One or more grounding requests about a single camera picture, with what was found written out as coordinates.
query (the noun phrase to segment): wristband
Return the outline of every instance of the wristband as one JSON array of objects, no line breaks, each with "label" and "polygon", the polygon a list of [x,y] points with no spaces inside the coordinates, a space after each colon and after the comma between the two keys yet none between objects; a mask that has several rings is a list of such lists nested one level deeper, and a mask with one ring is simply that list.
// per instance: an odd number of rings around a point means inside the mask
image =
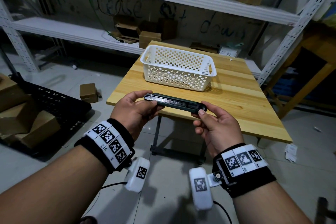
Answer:
[{"label": "wristband", "polygon": [[106,167],[109,174],[130,166],[134,140],[117,120],[108,119],[87,131],[75,144],[82,145]]},{"label": "wristband", "polygon": [[218,154],[213,159],[212,172],[223,174],[225,182],[221,186],[235,198],[276,181],[267,165],[252,144],[241,143]]}]

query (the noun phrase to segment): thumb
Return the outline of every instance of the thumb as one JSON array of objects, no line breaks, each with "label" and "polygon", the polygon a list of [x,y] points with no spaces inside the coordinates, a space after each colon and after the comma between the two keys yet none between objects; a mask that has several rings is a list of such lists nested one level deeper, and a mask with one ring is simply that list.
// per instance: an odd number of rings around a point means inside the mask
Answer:
[{"label": "thumb", "polygon": [[142,116],[147,116],[151,114],[153,108],[156,107],[158,103],[155,100],[153,101],[141,100],[136,102],[135,104],[138,113],[141,114]]},{"label": "thumb", "polygon": [[198,115],[209,130],[215,129],[218,123],[210,114],[207,114],[204,110],[200,109]]}]

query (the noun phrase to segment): green wire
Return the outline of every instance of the green wire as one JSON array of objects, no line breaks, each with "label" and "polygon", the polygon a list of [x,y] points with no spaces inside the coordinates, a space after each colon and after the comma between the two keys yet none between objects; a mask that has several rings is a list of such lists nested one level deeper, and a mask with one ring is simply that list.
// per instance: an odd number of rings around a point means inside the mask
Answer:
[{"label": "green wire", "polygon": [[97,20],[99,21],[99,23],[101,24],[101,26],[103,27],[103,29],[108,33],[108,35],[111,36],[111,35],[110,35],[110,32],[107,31],[107,29],[104,27],[102,21],[100,20],[100,18],[99,18],[99,16],[98,16],[97,12],[96,12],[96,10],[95,10],[95,7],[94,7],[94,5],[93,5],[92,0],[89,0],[89,2],[90,2],[90,5],[91,5],[91,8],[93,9],[93,11],[94,11],[94,13],[95,13],[95,15],[96,15],[96,17],[97,17]]}]

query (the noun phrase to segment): white plastic basket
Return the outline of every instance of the white plastic basket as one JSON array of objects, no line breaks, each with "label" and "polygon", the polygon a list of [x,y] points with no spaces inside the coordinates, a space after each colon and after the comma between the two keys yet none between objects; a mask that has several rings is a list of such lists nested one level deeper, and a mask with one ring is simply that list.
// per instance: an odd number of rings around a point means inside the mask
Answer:
[{"label": "white plastic basket", "polygon": [[216,68],[210,56],[158,45],[142,54],[145,80],[173,87],[204,91]]}]

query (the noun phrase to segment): wooden board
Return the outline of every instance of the wooden board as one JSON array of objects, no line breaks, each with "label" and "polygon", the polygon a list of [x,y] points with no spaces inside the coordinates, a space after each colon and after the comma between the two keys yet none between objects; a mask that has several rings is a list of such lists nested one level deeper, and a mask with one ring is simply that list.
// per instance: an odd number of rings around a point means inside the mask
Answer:
[{"label": "wooden board", "polygon": [[[233,60],[230,60],[230,57],[154,41],[150,44],[211,56],[217,70],[217,76],[212,79],[211,88],[208,91],[197,92],[146,82],[144,66],[139,58],[112,92],[107,104],[115,105],[124,95],[135,90],[152,90],[153,93],[196,102],[204,100],[220,106],[233,115],[244,134],[285,143],[292,142],[243,59],[231,58]],[[174,108],[166,107],[160,114],[166,117],[195,120],[190,113]]]}]

